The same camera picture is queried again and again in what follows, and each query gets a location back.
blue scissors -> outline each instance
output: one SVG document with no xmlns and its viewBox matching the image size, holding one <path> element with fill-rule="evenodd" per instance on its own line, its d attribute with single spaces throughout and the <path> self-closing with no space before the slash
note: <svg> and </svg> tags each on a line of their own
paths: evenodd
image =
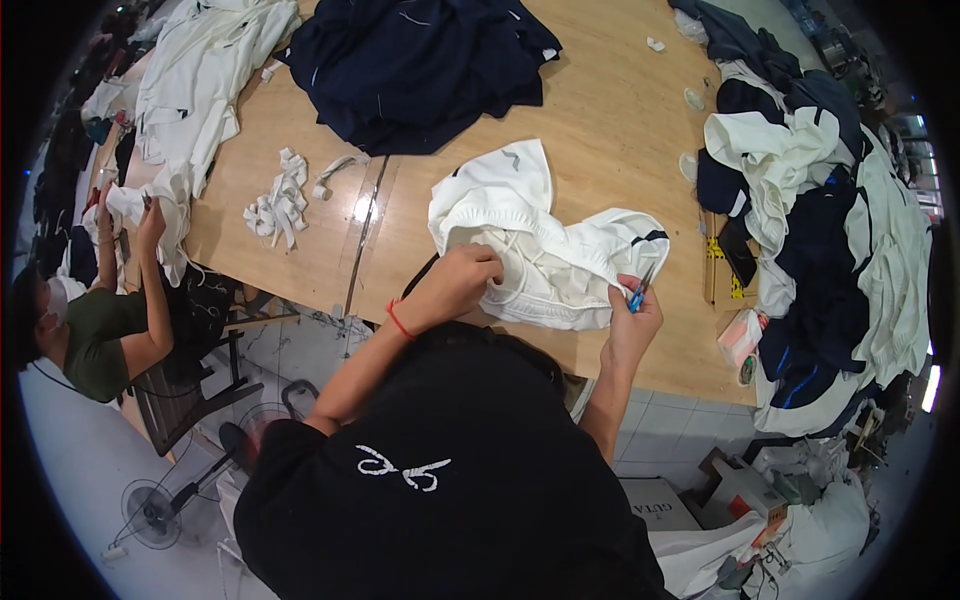
<svg viewBox="0 0 960 600">
<path fill-rule="evenodd" d="M 650 268 L 647 269 L 646 275 L 640 278 L 639 285 L 630 297 L 630 301 L 627 302 L 627 308 L 630 309 L 630 312 L 635 313 L 640 308 L 640 303 L 643 302 L 643 297 L 647 294 L 647 288 L 650 287 L 650 278 L 653 276 L 656 267 L 657 263 L 654 262 L 650 265 Z"/>
</svg>

yellow tape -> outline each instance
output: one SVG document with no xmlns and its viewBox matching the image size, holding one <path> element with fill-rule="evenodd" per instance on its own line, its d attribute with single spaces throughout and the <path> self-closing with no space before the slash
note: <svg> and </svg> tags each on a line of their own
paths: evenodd
<svg viewBox="0 0 960 600">
<path fill-rule="evenodd" d="M 717 244 L 717 238 L 708 237 L 707 238 L 707 258 L 719 258 L 724 259 L 727 256 L 723 254 L 723 251 L 720 250 L 720 245 Z"/>
<path fill-rule="evenodd" d="M 740 284 L 740 280 L 736 278 L 736 275 L 731 274 L 730 287 L 731 298 L 743 298 L 743 286 Z"/>
</svg>

smartphone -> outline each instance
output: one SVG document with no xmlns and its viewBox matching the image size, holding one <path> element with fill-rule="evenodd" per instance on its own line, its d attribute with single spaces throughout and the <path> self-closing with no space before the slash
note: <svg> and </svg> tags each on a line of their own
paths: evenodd
<svg viewBox="0 0 960 600">
<path fill-rule="evenodd" d="M 727 221 L 717 236 L 717 245 L 727 256 L 733 274 L 743 287 L 750 285 L 756 275 L 756 257 L 750 252 L 747 239 L 746 232 L 737 226 L 734 219 Z"/>
<path fill-rule="evenodd" d="M 130 260 L 130 239 L 127 237 L 126 229 L 120 229 L 118 240 L 120 242 L 120 259 L 126 264 Z"/>
</svg>

person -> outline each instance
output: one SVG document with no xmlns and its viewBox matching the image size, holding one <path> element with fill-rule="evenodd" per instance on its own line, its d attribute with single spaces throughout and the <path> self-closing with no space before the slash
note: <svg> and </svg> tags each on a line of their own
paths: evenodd
<svg viewBox="0 0 960 600">
<path fill-rule="evenodd" d="M 233 524 L 280 598 L 672 597 L 611 470 L 663 321 L 657 295 L 633 314 L 610 287 L 610 338 L 578 426 L 528 347 L 456 321 L 502 277 L 491 247 L 451 249 L 388 305 L 303 422 L 277 420 L 254 441 Z"/>
<path fill-rule="evenodd" d="M 175 343 L 187 346 L 196 330 L 195 320 L 191 320 L 189 314 L 184 315 L 185 290 L 172 290 L 156 261 L 156 246 L 166 229 L 157 198 L 144 204 L 137 228 L 142 289 L 127 295 L 116 293 L 113 226 L 106 209 L 108 191 L 109 184 L 95 192 L 99 194 L 99 280 L 85 294 L 68 301 L 62 281 L 55 276 L 42 280 L 36 264 L 31 262 L 14 280 L 10 304 L 16 316 L 12 319 L 14 343 L 10 359 L 16 369 L 25 371 L 31 363 L 46 357 L 77 392 L 100 402 L 120 396 L 135 378 L 167 357 Z M 231 300 L 232 293 L 214 303 L 226 303 L 226 315 Z M 171 304 L 174 305 L 173 322 Z M 216 324 L 208 325 L 219 338 Z M 223 323 L 220 323 L 220 331 L 222 329 Z M 168 361 L 175 366 L 170 371 L 183 379 L 186 373 L 195 370 L 193 363 L 199 357 L 182 353 L 178 357 L 182 360 Z"/>
</svg>

bracelet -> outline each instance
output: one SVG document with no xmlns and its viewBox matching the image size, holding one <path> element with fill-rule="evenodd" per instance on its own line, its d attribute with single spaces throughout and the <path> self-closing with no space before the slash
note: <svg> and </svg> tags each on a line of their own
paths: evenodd
<svg viewBox="0 0 960 600">
<path fill-rule="evenodd" d="M 399 300 L 397 299 L 393 299 L 387 302 L 387 307 L 386 307 L 387 314 L 390 315 L 390 318 L 394 320 L 394 324 L 396 325 L 396 328 L 400 330 L 400 333 L 403 334 L 403 337 L 413 342 L 417 339 L 417 337 L 410 335 L 410 332 L 407 331 L 406 328 L 404 328 L 404 326 L 400 324 L 400 321 L 396 319 L 396 315 L 394 314 L 394 305 L 397 304 L 398 302 Z"/>
</svg>

